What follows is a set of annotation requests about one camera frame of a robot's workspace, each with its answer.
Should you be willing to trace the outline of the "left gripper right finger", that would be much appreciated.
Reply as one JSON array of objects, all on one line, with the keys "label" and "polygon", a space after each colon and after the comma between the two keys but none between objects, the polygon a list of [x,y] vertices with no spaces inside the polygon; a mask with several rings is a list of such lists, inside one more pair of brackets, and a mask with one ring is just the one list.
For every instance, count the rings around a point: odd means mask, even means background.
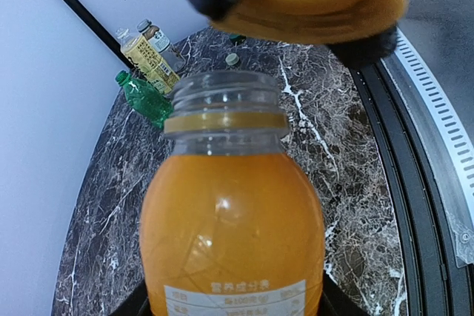
[{"label": "left gripper right finger", "polygon": [[368,316],[368,314],[351,301],[333,279],[324,272],[318,316]]}]

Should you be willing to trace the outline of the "yellow tea bottle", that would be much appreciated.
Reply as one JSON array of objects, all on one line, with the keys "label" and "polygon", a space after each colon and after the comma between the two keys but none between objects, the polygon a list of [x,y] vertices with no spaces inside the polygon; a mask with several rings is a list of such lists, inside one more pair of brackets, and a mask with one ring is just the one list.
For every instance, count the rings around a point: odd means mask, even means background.
[{"label": "yellow tea bottle", "polygon": [[161,94],[168,95],[179,81],[179,76],[141,34],[119,28],[116,38],[121,53]]}]

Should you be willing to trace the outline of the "coffee latte bottle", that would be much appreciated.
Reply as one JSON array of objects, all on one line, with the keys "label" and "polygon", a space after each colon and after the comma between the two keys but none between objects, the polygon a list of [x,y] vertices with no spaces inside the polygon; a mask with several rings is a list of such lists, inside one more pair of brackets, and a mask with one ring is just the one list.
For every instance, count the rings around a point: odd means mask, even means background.
[{"label": "coffee latte bottle", "polygon": [[148,40],[175,73],[180,73],[186,64],[182,54],[175,48],[162,29],[150,20],[144,19],[136,29]]}]

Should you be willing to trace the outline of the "cream bottle cap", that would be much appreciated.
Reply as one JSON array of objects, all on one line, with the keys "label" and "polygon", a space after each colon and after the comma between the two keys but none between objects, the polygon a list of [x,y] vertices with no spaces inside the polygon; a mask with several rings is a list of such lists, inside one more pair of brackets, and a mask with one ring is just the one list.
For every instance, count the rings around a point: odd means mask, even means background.
[{"label": "cream bottle cap", "polygon": [[239,63],[239,61],[240,61],[240,58],[236,53],[230,53],[225,58],[225,62],[228,66],[235,66]]}]

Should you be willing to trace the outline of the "green bottle cap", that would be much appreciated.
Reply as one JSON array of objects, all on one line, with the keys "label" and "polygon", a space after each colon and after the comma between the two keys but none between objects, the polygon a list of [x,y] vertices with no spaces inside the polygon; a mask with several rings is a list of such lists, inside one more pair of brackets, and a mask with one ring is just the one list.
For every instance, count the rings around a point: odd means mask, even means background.
[{"label": "green bottle cap", "polygon": [[243,42],[245,42],[247,39],[246,36],[243,36],[243,35],[240,35],[240,34],[230,34],[229,36],[229,40],[233,43],[233,44],[241,44]]}]

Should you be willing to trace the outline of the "orange drink bottle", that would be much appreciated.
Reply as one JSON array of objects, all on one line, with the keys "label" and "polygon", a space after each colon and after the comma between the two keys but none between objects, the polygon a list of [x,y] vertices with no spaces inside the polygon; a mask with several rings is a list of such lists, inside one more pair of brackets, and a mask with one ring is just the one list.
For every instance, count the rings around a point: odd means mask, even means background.
[{"label": "orange drink bottle", "polygon": [[154,315],[315,315],[324,219],[285,152],[276,80],[192,75],[174,88],[170,156],[141,210],[139,247]]}]

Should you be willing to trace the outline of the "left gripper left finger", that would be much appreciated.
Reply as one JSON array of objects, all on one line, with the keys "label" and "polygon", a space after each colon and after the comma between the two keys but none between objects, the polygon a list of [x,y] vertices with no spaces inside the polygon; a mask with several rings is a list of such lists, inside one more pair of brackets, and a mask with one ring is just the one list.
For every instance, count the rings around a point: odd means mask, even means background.
[{"label": "left gripper left finger", "polygon": [[110,316],[150,316],[147,288],[142,281]]}]

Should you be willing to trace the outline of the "tan orange bottle cap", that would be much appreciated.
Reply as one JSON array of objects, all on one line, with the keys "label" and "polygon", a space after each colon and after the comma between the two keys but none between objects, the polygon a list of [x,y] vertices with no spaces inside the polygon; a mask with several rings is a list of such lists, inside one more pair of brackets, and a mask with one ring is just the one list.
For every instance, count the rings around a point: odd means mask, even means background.
[{"label": "tan orange bottle cap", "polygon": [[294,44],[337,44],[392,27],[408,0],[238,0],[218,30]]}]

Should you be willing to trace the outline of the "green soda bottle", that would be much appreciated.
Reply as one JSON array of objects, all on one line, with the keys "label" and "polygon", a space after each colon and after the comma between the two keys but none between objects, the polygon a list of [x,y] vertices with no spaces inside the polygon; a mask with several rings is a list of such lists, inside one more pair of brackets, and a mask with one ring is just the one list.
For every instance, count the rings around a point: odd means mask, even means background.
[{"label": "green soda bottle", "polygon": [[159,129],[173,112],[170,101],[148,81],[122,70],[116,83],[123,89],[127,103]]}]

